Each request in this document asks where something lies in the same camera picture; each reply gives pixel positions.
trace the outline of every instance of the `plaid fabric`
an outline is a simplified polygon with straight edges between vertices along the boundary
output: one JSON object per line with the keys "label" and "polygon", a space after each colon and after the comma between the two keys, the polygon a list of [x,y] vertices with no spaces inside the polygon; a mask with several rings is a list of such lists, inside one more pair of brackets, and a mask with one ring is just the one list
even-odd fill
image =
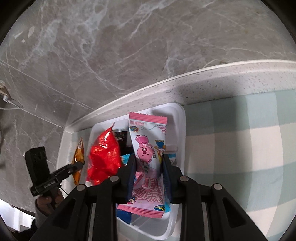
{"label": "plaid fabric", "polygon": [[296,211],[295,90],[184,106],[185,174],[221,183],[269,241]]}

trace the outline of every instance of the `silver screw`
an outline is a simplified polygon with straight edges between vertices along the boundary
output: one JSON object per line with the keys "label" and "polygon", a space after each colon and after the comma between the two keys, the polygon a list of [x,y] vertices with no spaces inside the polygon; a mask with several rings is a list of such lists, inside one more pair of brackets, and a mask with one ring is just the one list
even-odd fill
{"label": "silver screw", "polygon": [[118,180],[119,180],[119,177],[118,176],[112,176],[112,177],[110,177],[110,181],[111,182],[116,182]]}
{"label": "silver screw", "polygon": [[214,184],[214,188],[215,188],[216,190],[221,190],[221,189],[222,189],[222,185],[219,184],[219,183],[216,183],[216,184]]}
{"label": "silver screw", "polygon": [[187,181],[189,180],[189,178],[186,177],[186,176],[180,176],[180,180],[181,180],[182,182],[187,182]]}
{"label": "silver screw", "polygon": [[85,185],[79,184],[76,188],[77,188],[77,191],[83,191],[85,189]]}

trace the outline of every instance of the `yellow wrapper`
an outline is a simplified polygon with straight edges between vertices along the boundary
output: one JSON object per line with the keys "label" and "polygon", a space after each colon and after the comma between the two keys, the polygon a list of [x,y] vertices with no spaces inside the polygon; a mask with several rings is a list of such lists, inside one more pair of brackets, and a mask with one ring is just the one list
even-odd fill
{"label": "yellow wrapper", "polygon": [[[72,163],[75,163],[75,162],[78,162],[78,161],[84,163],[84,148],[83,148],[83,140],[82,140],[82,137],[80,138],[79,143],[77,145],[77,148],[76,148],[74,157],[72,159]],[[73,173],[73,178],[74,178],[75,185],[78,185],[79,184],[79,180],[80,180],[80,176],[81,176],[81,171],[82,170],[79,170],[79,171]]]}

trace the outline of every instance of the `white plastic tray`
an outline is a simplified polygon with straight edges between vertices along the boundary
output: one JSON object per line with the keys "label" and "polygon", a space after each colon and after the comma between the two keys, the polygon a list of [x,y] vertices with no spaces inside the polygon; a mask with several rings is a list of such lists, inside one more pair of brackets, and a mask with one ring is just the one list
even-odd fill
{"label": "white plastic tray", "polygon": [[[186,121],[185,111],[183,107],[177,103],[168,103],[146,110],[138,111],[138,113],[166,116],[168,118],[166,145],[177,151],[177,166],[184,171],[185,159],[185,137],[186,137]],[[113,130],[124,131],[128,130],[128,115],[117,117],[95,124],[89,136],[89,142],[86,150],[85,159],[88,163],[88,155],[91,146],[96,138],[112,124]],[[129,227],[132,229],[149,236],[155,240],[164,240],[168,238],[174,231],[177,214],[178,204],[171,205],[171,211],[165,213],[162,218],[147,218],[142,216],[133,215],[132,222]]]}

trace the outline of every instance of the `gray marble wall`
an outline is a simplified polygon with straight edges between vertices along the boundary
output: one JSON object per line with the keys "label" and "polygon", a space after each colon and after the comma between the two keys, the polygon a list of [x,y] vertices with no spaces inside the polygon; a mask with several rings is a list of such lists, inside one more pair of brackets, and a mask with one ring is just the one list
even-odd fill
{"label": "gray marble wall", "polygon": [[64,127],[157,81],[252,59],[296,60],[260,0],[37,0],[0,46],[0,79]]}
{"label": "gray marble wall", "polygon": [[56,168],[63,128],[23,110],[0,111],[0,199],[34,212],[35,198],[23,153],[45,146],[50,171]]}

